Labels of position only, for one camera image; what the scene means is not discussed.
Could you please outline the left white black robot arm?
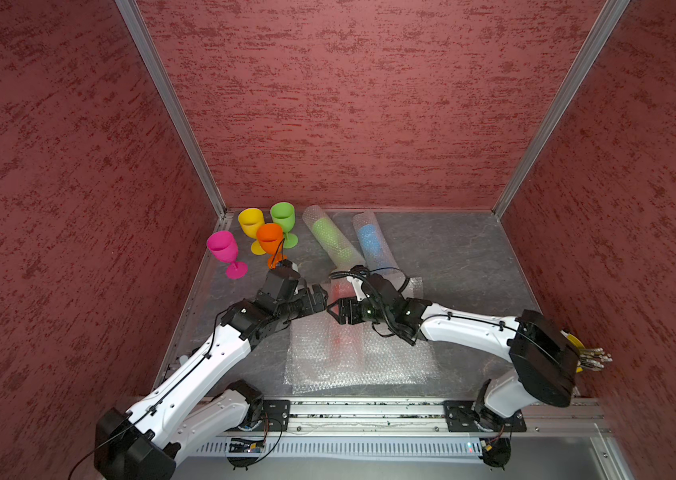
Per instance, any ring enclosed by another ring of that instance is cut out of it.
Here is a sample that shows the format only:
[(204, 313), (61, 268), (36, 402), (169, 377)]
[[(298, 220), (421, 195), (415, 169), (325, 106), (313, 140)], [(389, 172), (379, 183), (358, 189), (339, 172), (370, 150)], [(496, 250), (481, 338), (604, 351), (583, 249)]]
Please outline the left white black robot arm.
[(264, 339), (327, 308), (327, 291), (303, 285), (291, 262), (281, 262), (254, 299), (217, 315), (210, 337), (172, 376), (126, 411), (113, 408), (98, 420), (88, 455), (95, 470), (105, 479), (169, 479), (199, 445), (255, 426), (263, 396), (244, 381), (230, 384), (210, 404), (200, 403)]

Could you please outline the yellow glass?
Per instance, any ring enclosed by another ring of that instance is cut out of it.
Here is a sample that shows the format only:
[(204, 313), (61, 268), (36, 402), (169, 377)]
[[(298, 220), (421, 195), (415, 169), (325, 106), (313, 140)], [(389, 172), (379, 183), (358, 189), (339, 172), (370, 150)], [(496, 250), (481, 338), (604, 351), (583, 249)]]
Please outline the yellow glass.
[(266, 252), (257, 239), (258, 230), (265, 224), (263, 211), (258, 208), (247, 208), (238, 214), (238, 222), (243, 233), (253, 240), (251, 252), (256, 256), (265, 255)]

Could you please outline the bright green wine glass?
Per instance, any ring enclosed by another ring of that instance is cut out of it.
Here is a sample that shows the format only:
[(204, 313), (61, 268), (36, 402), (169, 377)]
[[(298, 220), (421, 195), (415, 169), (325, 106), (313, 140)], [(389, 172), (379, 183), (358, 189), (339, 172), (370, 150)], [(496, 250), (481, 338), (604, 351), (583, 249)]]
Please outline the bright green wine glass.
[(278, 202), (270, 208), (272, 221), (283, 231), (284, 248), (292, 249), (298, 244), (298, 237), (292, 232), (296, 223), (296, 212), (293, 204)]

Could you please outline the red glass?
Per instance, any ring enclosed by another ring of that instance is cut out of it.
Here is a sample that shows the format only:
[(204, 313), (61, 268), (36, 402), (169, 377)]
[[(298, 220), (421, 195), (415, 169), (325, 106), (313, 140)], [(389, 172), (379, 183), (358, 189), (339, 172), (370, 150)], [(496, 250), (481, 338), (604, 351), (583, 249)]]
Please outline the red glass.
[[(354, 297), (355, 292), (346, 279), (331, 280), (330, 300)], [(341, 376), (359, 376), (365, 367), (363, 327), (330, 321), (328, 334), (328, 366)]]

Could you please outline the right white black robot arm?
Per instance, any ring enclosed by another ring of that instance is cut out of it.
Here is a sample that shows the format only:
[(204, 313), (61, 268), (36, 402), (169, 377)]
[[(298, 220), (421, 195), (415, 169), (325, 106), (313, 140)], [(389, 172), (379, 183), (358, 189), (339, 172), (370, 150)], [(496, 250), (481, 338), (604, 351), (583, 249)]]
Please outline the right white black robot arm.
[(489, 316), (447, 308), (404, 296), (383, 276), (362, 266), (334, 271), (345, 279), (353, 297), (328, 307), (340, 323), (383, 324), (388, 335), (414, 346), (420, 341), (446, 342), (486, 352), (512, 365), (497, 379), (486, 380), (471, 407), (470, 418), (482, 431), (499, 431), (523, 408), (541, 403), (571, 404), (580, 353), (541, 313)]

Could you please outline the pink glass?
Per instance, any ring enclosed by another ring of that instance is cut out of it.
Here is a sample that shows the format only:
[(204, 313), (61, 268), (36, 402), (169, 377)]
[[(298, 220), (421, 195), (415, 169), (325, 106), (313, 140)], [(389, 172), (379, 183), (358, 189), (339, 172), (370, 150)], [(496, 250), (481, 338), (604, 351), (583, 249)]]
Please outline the pink glass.
[(246, 263), (238, 260), (239, 248), (234, 235), (230, 231), (213, 233), (206, 241), (212, 255), (226, 265), (226, 276), (232, 280), (243, 278), (248, 273)]

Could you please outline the orange glass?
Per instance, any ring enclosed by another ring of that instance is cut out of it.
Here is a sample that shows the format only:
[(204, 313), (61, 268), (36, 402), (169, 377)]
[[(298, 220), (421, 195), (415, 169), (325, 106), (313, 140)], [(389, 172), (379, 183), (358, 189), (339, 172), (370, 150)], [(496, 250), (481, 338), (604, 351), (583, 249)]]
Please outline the orange glass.
[(286, 259), (284, 255), (284, 232), (276, 223), (265, 223), (258, 228), (256, 239), (266, 255), (269, 256), (267, 265), (274, 269)]

